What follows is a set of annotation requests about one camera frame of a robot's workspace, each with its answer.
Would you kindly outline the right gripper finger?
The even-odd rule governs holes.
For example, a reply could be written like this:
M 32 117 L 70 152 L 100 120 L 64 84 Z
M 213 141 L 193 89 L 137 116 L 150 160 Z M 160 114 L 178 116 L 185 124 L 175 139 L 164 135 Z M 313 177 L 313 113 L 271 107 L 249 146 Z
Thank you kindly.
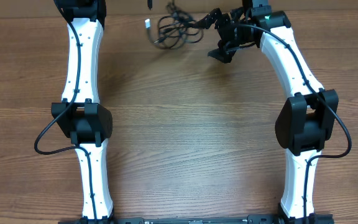
M 195 29 L 209 29 L 215 22 L 222 17 L 220 8 L 215 8 L 209 12 L 204 18 L 195 22 L 193 28 Z
M 208 52 L 208 56 L 219 60 L 222 63 L 231 63 L 236 49 L 214 49 Z

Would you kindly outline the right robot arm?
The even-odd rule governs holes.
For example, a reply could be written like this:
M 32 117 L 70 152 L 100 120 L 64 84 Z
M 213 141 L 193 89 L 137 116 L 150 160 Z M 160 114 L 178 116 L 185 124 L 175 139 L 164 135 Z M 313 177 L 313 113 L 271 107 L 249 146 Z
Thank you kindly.
M 272 11 L 267 1 L 243 1 L 230 13 L 213 9 L 190 26 L 218 31 L 218 48 L 208 55 L 223 63 L 231 62 L 237 50 L 256 45 L 284 90 L 287 99 L 275 122 L 275 135 L 285 150 L 285 186 L 273 223 L 333 223 L 332 215 L 315 213 L 313 186 L 339 98 L 335 90 L 325 90 L 308 68 L 287 15 Z

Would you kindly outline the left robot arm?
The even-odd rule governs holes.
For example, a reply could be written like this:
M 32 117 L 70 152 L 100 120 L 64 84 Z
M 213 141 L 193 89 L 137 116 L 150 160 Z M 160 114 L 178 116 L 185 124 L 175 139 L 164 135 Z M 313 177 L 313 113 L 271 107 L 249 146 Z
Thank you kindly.
M 104 34 L 104 1 L 55 1 L 67 22 L 68 70 L 59 103 L 51 114 L 71 141 L 80 163 L 83 211 L 78 223 L 112 223 L 114 203 L 109 193 L 107 146 L 112 114 L 98 93 L 99 48 Z

